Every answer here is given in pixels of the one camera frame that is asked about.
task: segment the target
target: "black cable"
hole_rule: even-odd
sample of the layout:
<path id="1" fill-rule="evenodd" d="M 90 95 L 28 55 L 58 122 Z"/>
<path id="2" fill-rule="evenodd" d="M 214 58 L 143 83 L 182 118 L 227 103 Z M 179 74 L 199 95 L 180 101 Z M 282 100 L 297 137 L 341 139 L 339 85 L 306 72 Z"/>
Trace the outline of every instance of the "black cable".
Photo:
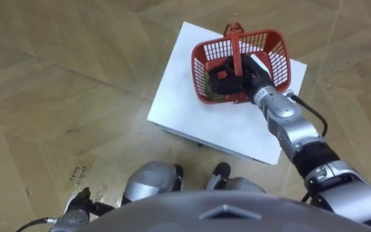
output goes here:
<path id="1" fill-rule="evenodd" d="M 323 131 L 321 132 L 321 136 L 324 137 L 327 134 L 327 130 L 328 130 L 328 124 L 327 124 L 326 119 L 323 116 L 321 116 L 321 114 L 319 112 L 317 112 L 315 109 L 311 108 L 306 102 L 304 102 L 302 99 L 300 99 L 297 95 L 289 94 L 289 97 L 293 101 L 295 101 L 296 103 L 301 105 L 302 107 L 306 108 L 306 110 L 313 113 L 318 119 L 320 119 L 320 121 L 323 123 Z M 301 199 L 301 201 L 306 203 L 309 200 L 309 198 L 310 198 L 310 193 L 306 193 L 304 195 L 304 197 Z"/>
<path id="2" fill-rule="evenodd" d="M 301 202 L 306 203 L 309 198 L 310 198 L 310 193 L 306 193 L 306 195 L 304 195 L 304 197 L 301 199 Z"/>
<path id="3" fill-rule="evenodd" d="M 26 229 L 26 228 L 28 228 L 28 227 L 30 227 L 30 226 L 37 225 L 37 224 L 45 224 L 45 223 L 47 223 L 48 219 L 49 219 L 49 218 L 46 217 L 46 218 L 40 218 L 40 219 L 37 219 L 37 220 L 33 220 L 33 221 L 31 221 L 31 222 L 25 224 L 23 227 L 19 228 L 16 232 L 21 232 L 21 231 L 23 231 L 24 229 Z"/>

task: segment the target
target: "white box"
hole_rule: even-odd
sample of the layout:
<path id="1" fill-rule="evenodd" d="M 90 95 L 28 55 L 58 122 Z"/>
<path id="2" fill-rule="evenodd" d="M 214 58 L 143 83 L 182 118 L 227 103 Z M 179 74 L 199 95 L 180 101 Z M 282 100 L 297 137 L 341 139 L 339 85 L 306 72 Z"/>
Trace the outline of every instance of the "white box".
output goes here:
<path id="1" fill-rule="evenodd" d="M 197 97 L 191 74 L 193 48 L 221 37 L 183 23 L 147 119 L 164 130 L 231 155 L 277 164 L 280 145 L 257 106 L 249 102 L 204 104 Z M 298 94 L 307 65 L 290 60 L 290 66 L 289 89 Z"/>

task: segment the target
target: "red basket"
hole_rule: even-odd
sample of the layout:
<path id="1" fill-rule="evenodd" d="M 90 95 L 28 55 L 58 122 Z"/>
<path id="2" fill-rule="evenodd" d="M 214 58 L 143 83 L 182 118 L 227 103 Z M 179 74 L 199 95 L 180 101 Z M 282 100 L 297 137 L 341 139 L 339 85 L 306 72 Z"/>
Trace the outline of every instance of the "red basket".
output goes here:
<path id="1" fill-rule="evenodd" d="M 228 24 L 224 30 L 224 38 L 200 43 L 193 50 L 191 67 L 194 87 L 202 102 L 215 104 L 249 101 L 244 93 L 225 95 L 221 100 L 212 100 L 205 92 L 204 72 L 221 65 L 231 55 L 236 75 L 242 75 L 241 53 L 255 54 L 266 65 L 278 91 L 284 92 L 289 87 L 290 59 L 282 34 L 273 29 L 245 33 L 239 23 L 235 23 L 234 26 Z M 218 74 L 219 78 L 225 75 L 225 72 Z"/>

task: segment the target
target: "parquet floor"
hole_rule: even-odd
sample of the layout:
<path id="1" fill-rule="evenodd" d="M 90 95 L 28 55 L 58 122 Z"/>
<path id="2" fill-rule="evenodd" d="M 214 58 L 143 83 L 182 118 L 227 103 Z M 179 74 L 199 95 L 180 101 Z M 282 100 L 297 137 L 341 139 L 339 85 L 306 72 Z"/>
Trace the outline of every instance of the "parquet floor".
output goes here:
<path id="1" fill-rule="evenodd" d="M 187 189 L 227 161 L 232 175 L 301 198 L 284 155 L 247 162 L 146 120 L 183 21 L 282 31 L 309 65 L 301 96 L 327 118 L 328 142 L 371 182 L 371 0 L 0 0 L 0 231 L 60 216 L 84 186 L 117 206 L 150 160 L 182 164 Z"/>

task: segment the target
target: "object in basket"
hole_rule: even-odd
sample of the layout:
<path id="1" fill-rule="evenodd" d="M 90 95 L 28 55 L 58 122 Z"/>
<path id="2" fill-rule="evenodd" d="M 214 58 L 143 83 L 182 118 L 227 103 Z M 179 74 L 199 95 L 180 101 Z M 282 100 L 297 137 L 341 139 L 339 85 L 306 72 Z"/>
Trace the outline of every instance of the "object in basket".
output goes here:
<path id="1" fill-rule="evenodd" d="M 213 101 L 222 100 L 224 98 L 224 95 L 217 94 L 211 90 L 209 86 L 209 74 L 207 72 L 204 72 L 203 76 L 205 84 L 205 94 L 207 94 L 207 97 Z"/>

